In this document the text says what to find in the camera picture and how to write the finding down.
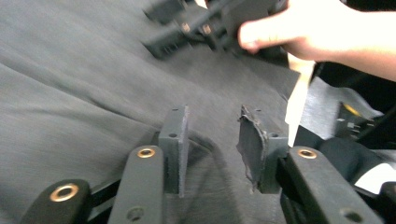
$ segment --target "gray fabric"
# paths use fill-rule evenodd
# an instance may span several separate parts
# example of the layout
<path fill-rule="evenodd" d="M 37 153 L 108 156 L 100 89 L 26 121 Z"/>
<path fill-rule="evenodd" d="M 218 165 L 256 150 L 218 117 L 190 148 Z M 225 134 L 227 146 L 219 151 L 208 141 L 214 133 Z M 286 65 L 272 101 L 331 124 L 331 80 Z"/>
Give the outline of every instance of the gray fabric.
<path fill-rule="evenodd" d="M 323 139 L 334 137 L 341 103 L 352 106 L 366 119 L 383 115 L 352 89 L 335 88 L 316 77 L 309 86 L 300 125 Z"/>
<path fill-rule="evenodd" d="M 241 104 L 284 131 L 288 69 L 209 48 L 161 62 L 139 40 L 150 1 L 0 2 L 0 222 L 15 223 L 47 186 L 95 186 L 150 143 L 169 109 L 191 109 L 186 197 L 168 223 L 282 223 L 276 195 L 252 192 L 235 145 Z"/>

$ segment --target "black plastic part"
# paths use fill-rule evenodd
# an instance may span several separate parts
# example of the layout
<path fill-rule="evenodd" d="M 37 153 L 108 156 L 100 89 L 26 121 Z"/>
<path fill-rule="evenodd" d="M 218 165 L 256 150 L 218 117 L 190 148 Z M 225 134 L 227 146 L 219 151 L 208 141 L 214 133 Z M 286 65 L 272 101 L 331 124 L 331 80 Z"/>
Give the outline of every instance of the black plastic part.
<path fill-rule="evenodd" d="M 187 159 L 189 108 L 186 105 L 169 111 L 158 137 L 158 146 L 165 156 L 165 192 L 184 196 Z"/>
<path fill-rule="evenodd" d="M 77 187 L 77 192 L 70 199 L 62 201 L 63 196 L 73 195 L 70 188 L 59 190 L 62 186 Z M 61 200 L 61 202 L 53 201 L 51 195 L 58 195 L 56 200 Z M 79 179 L 60 181 L 49 186 L 38 196 L 22 218 L 21 224 L 86 223 L 91 212 L 90 196 L 90 186 L 86 181 Z"/>
<path fill-rule="evenodd" d="M 151 156 L 144 158 L 147 154 L 142 150 L 148 149 Z M 163 167 L 163 151 L 158 147 L 139 147 L 130 153 L 109 224 L 163 223 Z"/>
<path fill-rule="evenodd" d="M 295 146 L 319 148 L 323 142 L 324 140 L 318 135 L 312 133 L 301 125 L 298 126 L 297 134 L 294 140 Z"/>
<path fill-rule="evenodd" d="M 287 154 L 288 137 L 265 112 L 242 105 L 239 143 L 247 178 L 261 193 L 278 193 L 276 165 Z"/>
<path fill-rule="evenodd" d="M 301 150 L 309 151 L 310 158 Z M 307 223 L 382 223 L 319 151 L 292 148 L 286 169 L 306 208 Z"/>
<path fill-rule="evenodd" d="M 176 16 L 171 16 L 174 20 L 150 36 L 143 45 L 157 59 L 165 59 L 184 45 L 196 43 L 206 44 L 212 49 L 223 48 L 238 52 L 240 47 L 237 44 L 237 31 L 240 25 L 244 21 L 268 17 L 269 13 L 284 10 L 287 3 L 287 0 L 218 0 L 211 2 L 209 9 L 191 4 Z M 152 18 L 150 14 L 166 13 L 149 13 L 148 17 Z"/>

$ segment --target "screw hole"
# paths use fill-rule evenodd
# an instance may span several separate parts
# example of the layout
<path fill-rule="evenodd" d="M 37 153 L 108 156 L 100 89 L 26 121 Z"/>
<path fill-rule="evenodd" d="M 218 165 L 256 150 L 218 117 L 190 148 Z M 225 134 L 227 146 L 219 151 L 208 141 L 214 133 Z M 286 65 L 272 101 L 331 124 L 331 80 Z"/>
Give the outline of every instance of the screw hole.
<path fill-rule="evenodd" d="M 270 133 L 270 137 L 279 137 L 277 133 Z"/>
<path fill-rule="evenodd" d="M 358 213 L 352 211 L 349 208 L 341 209 L 340 213 L 341 213 L 341 215 L 346 217 L 346 219 L 348 219 L 349 221 L 352 221 L 354 223 L 362 223 L 363 222 L 363 218 Z"/>
<path fill-rule="evenodd" d="M 314 159 L 317 157 L 317 153 L 308 150 L 308 149 L 300 149 L 298 150 L 299 156 L 306 158 L 306 159 Z"/>
<path fill-rule="evenodd" d="M 145 149 L 145 150 L 142 150 L 142 155 L 145 155 L 145 156 L 147 156 L 147 155 L 149 155 L 149 154 L 151 154 L 151 151 L 150 150 L 148 150 L 148 149 Z"/>
<path fill-rule="evenodd" d="M 151 148 L 143 148 L 137 152 L 137 156 L 140 158 L 150 158 L 154 156 L 155 150 Z"/>
<path fill-rule="evenodd" d="M 126 215 L 126 218 L 130 220 L 132 223 L 134 223 L 140 220 L 143 215 L 145 215 L 145 211 L 143 210 L 142 207 L 134 207 L 131 210 L 129 210 L 128 214 Z"/>

